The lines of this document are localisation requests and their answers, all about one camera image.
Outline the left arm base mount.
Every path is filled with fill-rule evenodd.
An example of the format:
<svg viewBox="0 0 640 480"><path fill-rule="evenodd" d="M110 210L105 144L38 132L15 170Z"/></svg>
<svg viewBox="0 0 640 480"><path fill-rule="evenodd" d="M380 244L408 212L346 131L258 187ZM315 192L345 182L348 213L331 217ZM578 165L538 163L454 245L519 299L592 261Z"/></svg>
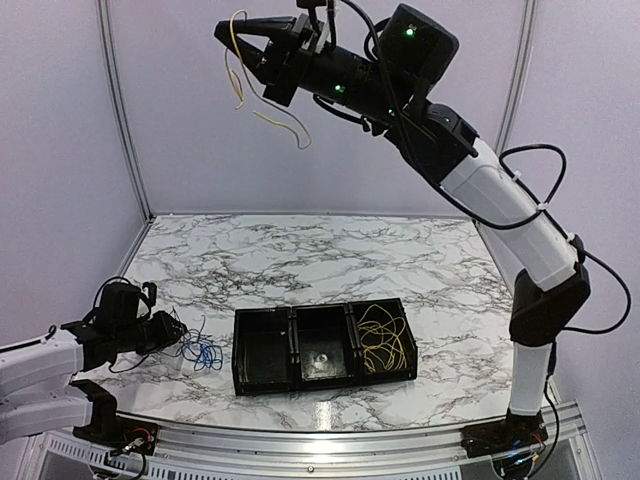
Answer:
<svg viewBox="0 0 640 480"><path fill-rule="evenodd" d="M156 423L122 417L117 415L115 423L108 427L99 426L83 426L74 427L72 434L74 437L110 447L111 449L121 450L134 440L141 438L143 444L135 447L137 453L152 455L155 451L157 437L159 433L159 425Z"/></svg>

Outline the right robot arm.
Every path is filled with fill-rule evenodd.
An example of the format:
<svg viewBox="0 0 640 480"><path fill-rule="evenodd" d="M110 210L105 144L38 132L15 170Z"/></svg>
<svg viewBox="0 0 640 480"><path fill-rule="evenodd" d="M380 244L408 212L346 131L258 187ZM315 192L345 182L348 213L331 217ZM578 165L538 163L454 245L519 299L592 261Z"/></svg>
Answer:
<svg viewBox="0 0 640 480"><path fill-rule="evenodd" d="M495 428L496 440L515 448L534 431L553 343L591 292L581 245L561 233L468 122L429 100L458 50L453 34L400 4L384 22L369 24L373 46L359 56L337 45L334 22L318 21L313 2L300 7L297 17L222 21L214 35L264 86L265 99L287 106L302 89L353 111L522 264L509 325L511 396Z"/></svg>

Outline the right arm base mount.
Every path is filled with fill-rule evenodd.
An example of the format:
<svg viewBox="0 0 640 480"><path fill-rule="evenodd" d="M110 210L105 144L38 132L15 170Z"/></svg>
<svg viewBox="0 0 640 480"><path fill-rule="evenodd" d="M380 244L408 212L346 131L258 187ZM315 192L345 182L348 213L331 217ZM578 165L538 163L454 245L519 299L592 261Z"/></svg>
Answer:
<svg viewBox="0 0 640 480"><path fill-rule="evenodd" d="M509 452L548 439L545 424L539 420L480 423L463 427L461 435L461 447L469 458Z"/></svg>

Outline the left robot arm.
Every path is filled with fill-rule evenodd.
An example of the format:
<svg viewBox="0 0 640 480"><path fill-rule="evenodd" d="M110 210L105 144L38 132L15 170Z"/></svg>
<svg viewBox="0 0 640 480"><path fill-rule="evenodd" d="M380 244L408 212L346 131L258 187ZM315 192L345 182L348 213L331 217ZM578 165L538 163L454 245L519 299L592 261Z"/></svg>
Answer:
<svg viewBox="0 0 640 480"><path fill-rule="evenodd" d="M2 347L2 443L66 427L81 439L112 447L152 438L147 427L127 426L111 393L76 376L114 366L121 354L147 358L177 344L187 327L156 309L156 301L155 283L137 286L112 277L82 319Z"/></svg>

